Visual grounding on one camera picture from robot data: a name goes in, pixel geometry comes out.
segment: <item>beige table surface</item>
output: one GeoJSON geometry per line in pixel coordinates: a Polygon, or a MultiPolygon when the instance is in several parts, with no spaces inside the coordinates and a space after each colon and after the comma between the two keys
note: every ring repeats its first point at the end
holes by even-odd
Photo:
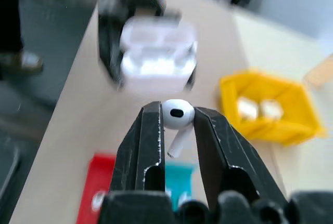
{"type": "MultiPolygon", "coordinates": [[[[249,43],[253,40],[247,37],[246,31],[247,27],[260,20],[218,5],[213,0],[166,0],[166,3],[167,9],[180,9],[183,19],[192,22],[199,32],[195,86],[191,92],[182,92],[173,98],[188,100],[195,106],[216,108],[215,87],[219,77],[246,69],[249,60],[253,61],[253,58],[247,57],[248,52],[251,52],[249,43]],[[242,25],[235,14],[246,23],[242,25]]],[[[268,24],[266,27],[267,31],[272,28],[268,24]]],[[[263,33],[265,31],[259,32],[257,38],[263,33]]],[[[116,153],[140,107],[153,100],[167,99],[140,95],[133,97],[126,92],[114,91],[99,63],[97,41],[95,11],[11,224],[75,223],[87,165],[94,152],[103,150],[116,153]]],[[[283,49],[285,43],[271,45],[283,49]]],[[[175,132],[165,132],[166,149],[174,135],[175,132]]],[[[256,144],[255,147],[284,192],[272,147],[263,143],[256,144]]],[[[194,140],[193,145],[184,150],[180,160],[197,163],[194,140]]],[[[205,201],[199,170],[194,174],[193,186],[195,198],[205,201]]]]}

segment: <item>yellow plastic tray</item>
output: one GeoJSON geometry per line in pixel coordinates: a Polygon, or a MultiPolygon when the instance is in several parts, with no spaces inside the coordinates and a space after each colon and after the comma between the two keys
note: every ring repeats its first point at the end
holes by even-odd
{"type": "Polygon", "coordinates": [[[290,145],[325,135],[301,84],[260,72],[244,72],[220,79],[220,92],[223,114],[248,140],[290,145]],[[274,99],[283,108],[283,117],[273,120],[259,116],[254,121],[242,120],[237,110],[239,97],[246,97],[256,103],[274,99]]]}

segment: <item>red object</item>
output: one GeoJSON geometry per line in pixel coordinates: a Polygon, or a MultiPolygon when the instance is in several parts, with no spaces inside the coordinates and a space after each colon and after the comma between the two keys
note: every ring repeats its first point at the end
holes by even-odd
{"type": "Polygon", "coordinates": [[[92,208],[93,197],[109,191],[115,163],[115,155],[102,153],[96,153],[90,161],[76,224],[97,224],[100,210],[92,208]]]}

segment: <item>wireless earbud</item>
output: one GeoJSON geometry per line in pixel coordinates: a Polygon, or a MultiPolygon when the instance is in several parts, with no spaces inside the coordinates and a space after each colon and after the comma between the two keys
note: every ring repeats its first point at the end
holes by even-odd
{"type": "Polygon", "coordinates": [[[185,142],[193,128],[195,110],[193,106],[182,99],[170,99],[162,103],[164,126],[168,129],[178,129],[168,155],[179,157],[185,142]]]}

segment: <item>person's leg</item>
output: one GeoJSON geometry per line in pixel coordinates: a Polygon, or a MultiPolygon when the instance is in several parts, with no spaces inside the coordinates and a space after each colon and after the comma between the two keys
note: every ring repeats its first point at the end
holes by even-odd
{"type": "Polygon", "coordinates": [[[43,68],[37,55],[23,51],[19,0],[0,0],[0,65],[15,72],[35,73],[43,68]]]}

